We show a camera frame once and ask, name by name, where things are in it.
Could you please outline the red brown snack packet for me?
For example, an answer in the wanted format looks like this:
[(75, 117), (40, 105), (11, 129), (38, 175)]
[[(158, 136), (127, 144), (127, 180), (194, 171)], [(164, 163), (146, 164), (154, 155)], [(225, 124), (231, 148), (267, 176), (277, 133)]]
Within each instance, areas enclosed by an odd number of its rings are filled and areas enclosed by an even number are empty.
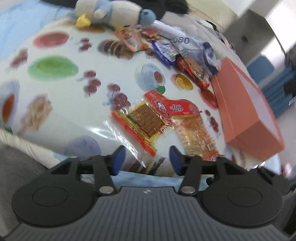
[(181, 72), (191, 76), (200, 89), (208, 89), (209, 83), (205, 78), (205, 72), (195, 60), (190, 57), (184, 58), (180, 55), (176, 59), (176, 65)]

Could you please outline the blue clear plastic bag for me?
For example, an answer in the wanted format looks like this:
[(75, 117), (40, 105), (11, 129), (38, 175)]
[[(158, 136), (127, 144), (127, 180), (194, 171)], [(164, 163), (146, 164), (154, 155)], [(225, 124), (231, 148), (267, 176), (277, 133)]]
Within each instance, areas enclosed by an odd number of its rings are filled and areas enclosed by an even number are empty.
[(220, 71), (221, 61), (216, 58), (210, 43), (188, 35), (178, 27), (174, 27), (174, 29), (177, 30), (177, 34), (171, 43), (178, 53), (183, 58), (194, 60), (209, 76), (216, 75)]

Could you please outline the small red orange packet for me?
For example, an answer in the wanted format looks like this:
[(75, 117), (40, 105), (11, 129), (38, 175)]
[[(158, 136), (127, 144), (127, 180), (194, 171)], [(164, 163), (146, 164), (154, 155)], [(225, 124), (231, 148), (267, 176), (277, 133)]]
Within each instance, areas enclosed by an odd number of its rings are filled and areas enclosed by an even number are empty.
[(140, 33), (148, 42), (158, 41), (162, 39), (162, 37), (159, 35), (159, 32), (153, 29), (141, 29)]

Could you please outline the white cylindrical tube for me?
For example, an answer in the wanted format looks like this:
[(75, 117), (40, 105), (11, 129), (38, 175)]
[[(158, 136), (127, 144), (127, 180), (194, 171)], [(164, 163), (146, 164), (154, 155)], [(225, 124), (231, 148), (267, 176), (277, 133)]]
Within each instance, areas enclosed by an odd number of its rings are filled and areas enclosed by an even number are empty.
[(151, 28), (158, 31), (162, 37), (170, 40), (172, 44), (189, 44), (191, 42), (191, 39), (182, 30), (166, 25), (161, 21), (155, 20)]

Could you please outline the orange spicy strip snack bag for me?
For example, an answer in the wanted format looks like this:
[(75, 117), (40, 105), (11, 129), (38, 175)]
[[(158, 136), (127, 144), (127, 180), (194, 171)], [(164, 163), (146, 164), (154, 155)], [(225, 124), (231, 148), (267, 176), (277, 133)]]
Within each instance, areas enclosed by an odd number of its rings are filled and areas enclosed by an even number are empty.
[(164, 105), (178, 132), (185, 153), (190, 156), (200, 156), (205, 161), (215, 161), (219, 152), (197, 106), (186, 99), (165, 99)]

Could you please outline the penguin plush toy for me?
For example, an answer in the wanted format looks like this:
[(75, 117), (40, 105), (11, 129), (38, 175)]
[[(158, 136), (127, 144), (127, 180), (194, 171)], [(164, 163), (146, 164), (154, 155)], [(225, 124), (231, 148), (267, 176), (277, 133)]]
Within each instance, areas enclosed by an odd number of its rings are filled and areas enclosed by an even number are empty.
[(113, 28), (148, 27), (157, 19), (151, 9), (144, 9), (131, 1), (77, 1), (74, 14), (78, 28), (97, 24)]

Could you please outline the orange clear snack packet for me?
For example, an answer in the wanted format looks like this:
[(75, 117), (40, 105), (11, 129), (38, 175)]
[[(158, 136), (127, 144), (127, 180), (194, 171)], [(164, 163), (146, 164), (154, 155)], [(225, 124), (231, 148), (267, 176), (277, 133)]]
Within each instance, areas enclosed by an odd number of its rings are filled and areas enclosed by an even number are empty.
[(139, 32), (135, 31), (131, 27), (122, 28), (114, 34), (127, 46), (130, 51), (134, 53), (137, 51), (145, 51), (149, 48), (149, 46), (142, 41)]

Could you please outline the brown tofu snack packet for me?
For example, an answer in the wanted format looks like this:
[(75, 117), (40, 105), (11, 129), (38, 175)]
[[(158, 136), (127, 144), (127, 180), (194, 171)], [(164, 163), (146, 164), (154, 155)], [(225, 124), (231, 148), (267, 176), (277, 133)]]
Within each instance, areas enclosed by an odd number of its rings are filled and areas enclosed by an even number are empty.
[(144, 99), (134, 106), (123, 93), (114, 98), (115, 111), (111, 115), (153, 157), (157, 153), (156, 140), (174, 128), (165, 100), (157, 90), (145, 93)]

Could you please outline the blue white snack packet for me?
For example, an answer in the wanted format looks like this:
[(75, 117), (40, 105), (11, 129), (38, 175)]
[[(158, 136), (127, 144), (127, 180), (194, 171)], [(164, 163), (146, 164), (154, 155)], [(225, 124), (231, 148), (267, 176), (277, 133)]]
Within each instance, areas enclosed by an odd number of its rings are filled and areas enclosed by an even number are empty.
[(153, 40), (152, 47), (159, 58), (170, 66), (175, 66), (179, 52), (168, 41)]

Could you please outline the fruit print tablecloth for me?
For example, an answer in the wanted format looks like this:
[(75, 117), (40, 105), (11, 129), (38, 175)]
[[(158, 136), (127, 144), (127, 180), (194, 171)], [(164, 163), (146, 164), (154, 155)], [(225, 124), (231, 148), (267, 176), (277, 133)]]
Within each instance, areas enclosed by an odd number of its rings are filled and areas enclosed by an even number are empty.
[(183, 99), (201, 115), (204, 143), (250, 169), (264, 166), (280, 172), (278, 156), (261, 161), (226, 145), (212, 86), (206, 90), (191, 76), (164, 64), (147, 49), (119, 56), (121, 44), (109, 29), (81, 31), (63, 19), (43, 28), (1, 62), (1, 145), (22, 150), (46, 167), (65, 157), (89, 158), (126, 146), (123, 170), (173, 176), (169, 147), (191, 153), (183, 137), (165, 123), (148, 141), (151, 152), (130, 135), (112, 113), (130, 113), (147, 104), (157, 114), (163, 105), (147, 92)]

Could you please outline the pink cardboard box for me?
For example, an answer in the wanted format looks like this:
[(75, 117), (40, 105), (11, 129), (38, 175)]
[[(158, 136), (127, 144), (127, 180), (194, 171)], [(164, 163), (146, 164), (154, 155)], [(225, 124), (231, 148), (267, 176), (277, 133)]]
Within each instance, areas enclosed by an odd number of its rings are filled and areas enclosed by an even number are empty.
[(226, 144), (264, 161), (285, 149), (265, 96), (254, 81), (225, 58), (211, 77)]

